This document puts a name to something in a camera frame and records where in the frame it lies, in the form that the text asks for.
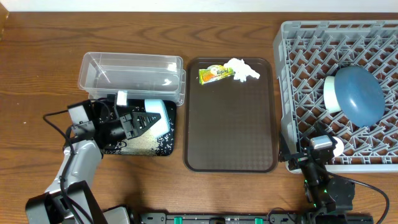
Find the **white tissue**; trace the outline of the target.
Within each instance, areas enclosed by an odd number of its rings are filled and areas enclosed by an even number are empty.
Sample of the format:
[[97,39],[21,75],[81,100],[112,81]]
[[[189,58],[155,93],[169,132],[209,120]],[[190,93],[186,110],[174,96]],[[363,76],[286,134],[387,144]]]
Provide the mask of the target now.
[[232,58],[227,63],[223,65],[226,68],[231,68],[234,72],[234,79],[240,82],[245,82],[247,77],[252,77],[255,79],[260,78],[260,74],[253,70],[248,64],[245,63],[243,59]]

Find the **pink cup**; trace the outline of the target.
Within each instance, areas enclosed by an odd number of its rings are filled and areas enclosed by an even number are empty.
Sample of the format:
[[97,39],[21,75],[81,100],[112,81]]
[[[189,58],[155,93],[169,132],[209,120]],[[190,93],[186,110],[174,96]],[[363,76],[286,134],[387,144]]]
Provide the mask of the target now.
[[337,141],[333,154],[338,157],[343,153],[345,146],[341,138],[334,136],[333,139]]

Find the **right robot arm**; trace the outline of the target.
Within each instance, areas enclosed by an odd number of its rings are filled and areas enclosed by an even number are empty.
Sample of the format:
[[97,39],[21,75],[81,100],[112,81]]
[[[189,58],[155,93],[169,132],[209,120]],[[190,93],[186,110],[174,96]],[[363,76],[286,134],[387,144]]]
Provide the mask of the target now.
[[279,134],[280,162],[288,170],[300,170],[304,176],[307,200],[313,208],[299,216],[297,223],[347,223],[346,212],[353,209],[355,183],[329,174],[325,164],[338,152],[337,138],[315,125],[318,136],[300,152],[291,153],[283,134]]

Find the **blue plate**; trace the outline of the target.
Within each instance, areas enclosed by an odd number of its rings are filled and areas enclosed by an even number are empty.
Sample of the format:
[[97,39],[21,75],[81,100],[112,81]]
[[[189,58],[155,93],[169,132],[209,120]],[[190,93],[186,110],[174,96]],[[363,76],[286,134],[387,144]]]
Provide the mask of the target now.
[[386,107],[378,80],[362,67],[345,67],[335,75],[335,94],[345,116],[357,127],[372,126]]

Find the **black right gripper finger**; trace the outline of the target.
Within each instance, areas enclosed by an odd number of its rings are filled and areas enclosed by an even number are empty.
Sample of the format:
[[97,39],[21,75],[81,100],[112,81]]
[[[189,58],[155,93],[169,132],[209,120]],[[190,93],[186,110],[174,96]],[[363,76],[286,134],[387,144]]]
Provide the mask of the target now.
[[279,162],[287,162],[292,158],[289,146],[285,140],[285,137],[280,132],[279,133],[279,155],[278,160]]
[[318,121],[315,123],[315,131],[317,133],[317,136],[326,136],[328,138],[331,138],[331,136],[326,132],[324,125],[322,125]]

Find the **yellow green snack wrapper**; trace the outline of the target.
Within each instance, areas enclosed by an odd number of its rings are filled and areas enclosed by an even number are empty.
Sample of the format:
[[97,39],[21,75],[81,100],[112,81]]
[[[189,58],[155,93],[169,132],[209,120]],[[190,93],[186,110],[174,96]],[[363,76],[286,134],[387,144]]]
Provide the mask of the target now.
[[199,81],[201,85],[218,81],[234,75],[232,68],[222,65],[210,65],[206,69],[199,69]]

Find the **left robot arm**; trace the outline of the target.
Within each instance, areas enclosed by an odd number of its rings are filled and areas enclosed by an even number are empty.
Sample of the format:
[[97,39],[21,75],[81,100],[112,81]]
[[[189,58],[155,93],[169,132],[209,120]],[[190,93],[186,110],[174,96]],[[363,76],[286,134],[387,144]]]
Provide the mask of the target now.
[[132,223],[125,206],[102,211],[90,186],[107,146],[138,138],[154,128],[169,128],[164,101],[140,100],[140,109],[128,107],[122,93],[91,99],[67,108],[72,125],[60,134],[65,139],[63,162],[56,178],[42,195],[25,205],[29,223]]

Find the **mint green bowl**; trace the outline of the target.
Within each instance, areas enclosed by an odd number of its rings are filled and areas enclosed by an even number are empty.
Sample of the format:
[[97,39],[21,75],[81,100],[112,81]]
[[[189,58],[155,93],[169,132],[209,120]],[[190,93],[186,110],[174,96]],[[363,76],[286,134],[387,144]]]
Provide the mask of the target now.
[[335,77],[327,76],[323,86],[323,98],[325,108],[329,113],[336,113],[341,111],[341,107],[338,103],[335,93]]

